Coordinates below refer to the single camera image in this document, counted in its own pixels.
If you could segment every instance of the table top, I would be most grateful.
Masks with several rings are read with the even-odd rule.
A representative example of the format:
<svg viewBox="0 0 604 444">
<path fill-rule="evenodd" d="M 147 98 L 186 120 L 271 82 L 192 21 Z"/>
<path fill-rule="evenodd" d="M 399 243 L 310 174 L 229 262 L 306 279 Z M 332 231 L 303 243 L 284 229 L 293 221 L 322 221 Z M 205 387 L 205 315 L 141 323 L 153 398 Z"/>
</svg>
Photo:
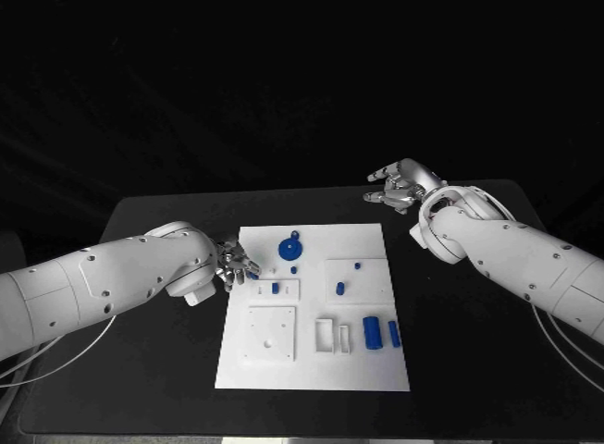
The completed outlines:
<svg viewBox="0 0 604 444">
<path fill-rule="evenodd" d="M 542 229 L 519 186 L 476 185 Z M 554 351 L 531 307 L 469 261 L 444 264 L 401 216 L 362 194 L 379 186 L 124 199 L 101 241 L 174 220 L 211 237 L 241 226 L 381 223 L 398 308 L 409 393 L 215 389 L 228 294 L 187 307 L 166 292 L 121 314 L 92 350 L 36 382 L 26 433 L 386 438 L 600 438 L 604 395 Z M 104 323 L 45 354 L 56 368 Z"/>
</svg>

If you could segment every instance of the blue object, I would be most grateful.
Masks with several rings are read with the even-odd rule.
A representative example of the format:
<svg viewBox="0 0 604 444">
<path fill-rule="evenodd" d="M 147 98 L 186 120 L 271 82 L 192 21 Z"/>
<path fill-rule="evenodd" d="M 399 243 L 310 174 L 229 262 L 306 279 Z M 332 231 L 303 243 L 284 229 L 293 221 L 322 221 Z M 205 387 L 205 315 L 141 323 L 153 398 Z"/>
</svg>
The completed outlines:
<svg viewBox="0 0 604 444">
<path fill-rule="evenodd" d="M 401 347 L 399 343 L 399 332 L 398 332 L 398 323 L 395 321 L 388 322 L 388 328 L 391 330 L 391 340 L 392 340 L 392 346 L 395 348 Z"/>
<path fill-rule="evenodd" d="M 278 255 L 285 261 L 293 261 L 301 255 L 301 243 L 298 242 L 298 232 L 291 233 L 291 237 L 278 244 Z"/>
<path fill-rule="evenodd" d="M 376 316 L 365 317 L 365 347 L 369 350 L 378 350 L 384 347 L 379 319 Z"/>
</svg>

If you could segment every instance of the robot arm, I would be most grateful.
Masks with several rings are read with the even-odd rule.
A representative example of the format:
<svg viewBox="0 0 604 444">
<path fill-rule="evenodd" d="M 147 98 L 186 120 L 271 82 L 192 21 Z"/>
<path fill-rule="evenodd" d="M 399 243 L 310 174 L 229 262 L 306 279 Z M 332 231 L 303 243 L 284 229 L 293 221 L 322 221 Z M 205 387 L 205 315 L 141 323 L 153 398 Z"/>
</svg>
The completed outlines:
<svg viewBox="0 0 604 444">
<path fill-rule="evenodd" d="M 438 259 L 469 256 L 476 270 L 604 345 L 604 261 L 500 213 L 506 209 L 476 187 L 453 187 L 409 159 L 368 179 L 385 191 L 365 200 L 401 214 L 421 202 L 411 235 Z"/>
<path fill-rule="evenodd" d="M 0 275 L 0 361 L 147 302 L 166 288 L 195 305 L 258 266 L 235 240 L 215 244 L 186 222 Z"/>
</svg>

